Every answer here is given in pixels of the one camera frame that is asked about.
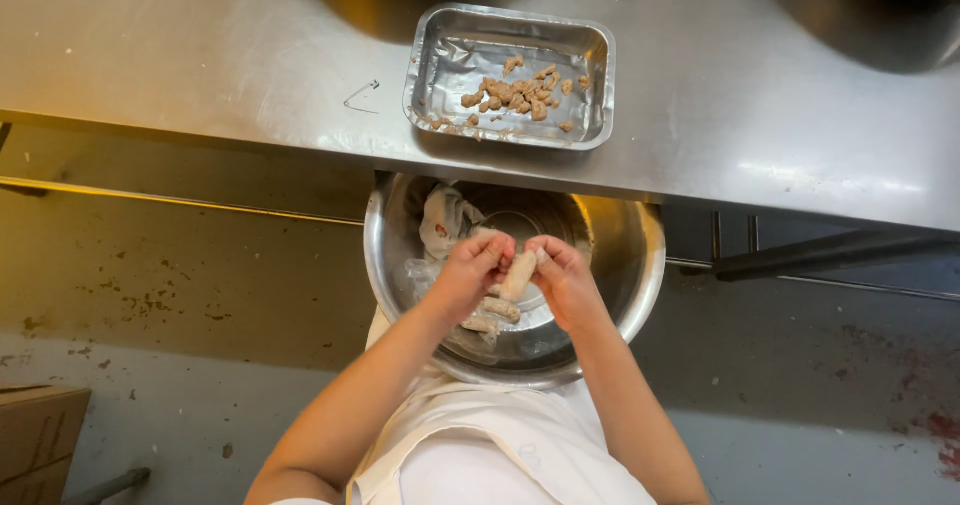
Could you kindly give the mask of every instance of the cardboard box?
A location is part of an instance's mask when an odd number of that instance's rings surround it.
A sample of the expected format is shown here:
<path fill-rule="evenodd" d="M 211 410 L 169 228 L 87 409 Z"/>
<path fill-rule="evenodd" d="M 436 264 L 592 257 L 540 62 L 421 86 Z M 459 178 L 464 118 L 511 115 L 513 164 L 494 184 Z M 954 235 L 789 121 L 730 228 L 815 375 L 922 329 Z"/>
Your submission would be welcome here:
<path fill-rule="evenodd" d="M 89 388 L 0 384 L 0 503 L 61 500 Z"/>

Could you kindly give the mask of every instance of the white apron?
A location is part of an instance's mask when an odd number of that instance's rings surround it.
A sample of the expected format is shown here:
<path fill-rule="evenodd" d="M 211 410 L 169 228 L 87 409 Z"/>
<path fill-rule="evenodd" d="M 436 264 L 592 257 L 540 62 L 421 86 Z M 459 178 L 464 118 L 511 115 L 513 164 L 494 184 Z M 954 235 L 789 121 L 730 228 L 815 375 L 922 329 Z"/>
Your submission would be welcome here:
<path fill-rule="evenodd" d="M 360 462 L 346 502 L 402 505 L 403 462 L 418 443 L 450 429 L 491 439 L 562 505 L 655 503 L 557 398 L 447 376 L 423 383 L 394 412 Z"/>

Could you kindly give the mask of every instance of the person's right hand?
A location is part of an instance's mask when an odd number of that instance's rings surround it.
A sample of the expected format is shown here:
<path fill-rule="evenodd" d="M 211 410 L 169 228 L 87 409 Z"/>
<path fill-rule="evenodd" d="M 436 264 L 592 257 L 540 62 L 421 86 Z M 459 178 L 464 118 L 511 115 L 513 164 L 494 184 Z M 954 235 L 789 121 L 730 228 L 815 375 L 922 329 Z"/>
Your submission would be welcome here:
<path fill-rule="evenodd" d="M 536 253 L 536 272 L 530 281 L 543 291 L 560 328 L 573 334 L 613 324 L 590 264 L 576 248 L 549 235 L 534 237 L 523 248 Z"/>

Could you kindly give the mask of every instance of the stained floor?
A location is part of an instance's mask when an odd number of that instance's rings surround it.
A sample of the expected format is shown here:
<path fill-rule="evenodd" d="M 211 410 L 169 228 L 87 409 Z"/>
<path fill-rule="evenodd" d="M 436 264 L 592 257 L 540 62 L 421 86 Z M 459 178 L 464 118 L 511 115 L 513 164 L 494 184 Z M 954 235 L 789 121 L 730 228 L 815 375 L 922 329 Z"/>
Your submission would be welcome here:
<path fill-rule="evenodd" d="M 362 217 L 373 179 L 25 127 L 0 172 L 346 217 Z M 702 237 L 678 216 L 671 249 Z M 108 505 L 242 501 L 286 426 L 361 352 L 375 309 L 360 227 L 3 191 L 0 218 L 0 381 L 93 389 L 67 495 L 153 470 Z M 960 503 L 958 315 L 668 267 L 632 347 L 717 503 Z"/>

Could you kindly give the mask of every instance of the stainless steel table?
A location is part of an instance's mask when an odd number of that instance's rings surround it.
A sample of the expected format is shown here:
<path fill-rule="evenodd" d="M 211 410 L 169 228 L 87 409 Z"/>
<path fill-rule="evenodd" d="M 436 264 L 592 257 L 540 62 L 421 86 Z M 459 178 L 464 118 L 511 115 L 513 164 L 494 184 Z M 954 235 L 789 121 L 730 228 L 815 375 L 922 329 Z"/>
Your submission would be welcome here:
<path fill-rule="evenodd" d="M 424 134 L 409 42 L 444 0 L 0 0 L 0 118 L 271 143 L 405 170 L 960 231 L 960 44 L 930 0 L 455 0 L 598 20 L 589 153 Z M 377 79 L 352 103 L 344 99 Z"/>

